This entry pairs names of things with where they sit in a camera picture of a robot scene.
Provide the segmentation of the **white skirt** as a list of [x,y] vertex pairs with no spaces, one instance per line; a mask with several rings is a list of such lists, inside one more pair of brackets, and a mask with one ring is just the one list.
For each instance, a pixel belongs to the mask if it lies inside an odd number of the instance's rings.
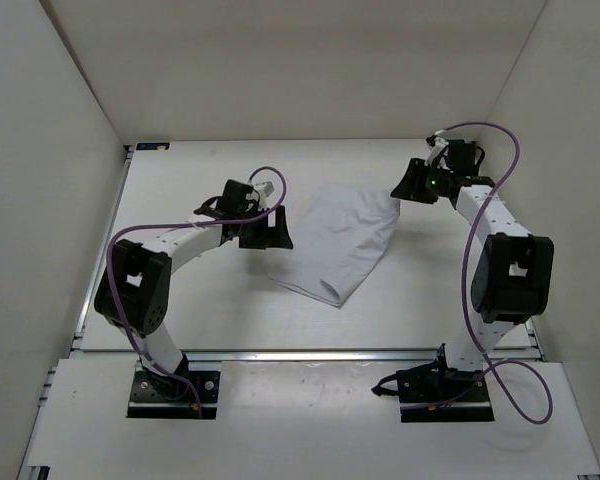
[[294,248],[269,278],[340,308],[385,254],[399,216],[400,201],[387,190],[327,184],[292,226]]

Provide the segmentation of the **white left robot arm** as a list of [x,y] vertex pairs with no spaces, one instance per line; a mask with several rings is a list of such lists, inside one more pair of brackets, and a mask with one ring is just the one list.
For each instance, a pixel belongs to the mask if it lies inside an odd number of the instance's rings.
[[271,205],[272,182],[229,180],[223,192],[204,201],[184,224],[157,226],[141,242],[119,236],[108,246],[106,268],[94,309],[129,339],[142,367],[168,398],[189,385],[186,355],[165,325],[171,277],[190,261],[233,240],[242,249],[293,248],[285,207]]

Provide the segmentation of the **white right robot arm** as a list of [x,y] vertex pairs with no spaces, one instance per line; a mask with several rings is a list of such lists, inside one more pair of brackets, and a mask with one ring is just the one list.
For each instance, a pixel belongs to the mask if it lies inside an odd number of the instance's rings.
[[450,202],[481,246],[473,277],[462,283],[469,329],[444,344],[444,366],[428,376],[429,391],[451,400],[464,377],[481,371],[485,355],[517,326],[544,312],[548,303],[554,244],[523,227],[494,192],[494,180],[479,169],[484,150],[473,141],[427,138],[429,155],[410,160],[392,197],[423,204]]

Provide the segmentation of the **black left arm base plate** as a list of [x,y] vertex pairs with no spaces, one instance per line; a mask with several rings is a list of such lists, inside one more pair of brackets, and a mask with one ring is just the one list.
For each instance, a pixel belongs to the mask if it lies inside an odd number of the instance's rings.
[[137,368],[129,393],[127,417],[215,420],[221,372],[197,370],[189,371],[189,375],[199,403],[184,383]]

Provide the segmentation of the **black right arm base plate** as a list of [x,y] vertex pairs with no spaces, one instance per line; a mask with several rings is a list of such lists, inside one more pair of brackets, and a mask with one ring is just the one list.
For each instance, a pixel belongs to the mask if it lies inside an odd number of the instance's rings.
[[396,372],[402,423],[484,423],[495,420],[486,383],[446,379],[422,365]]

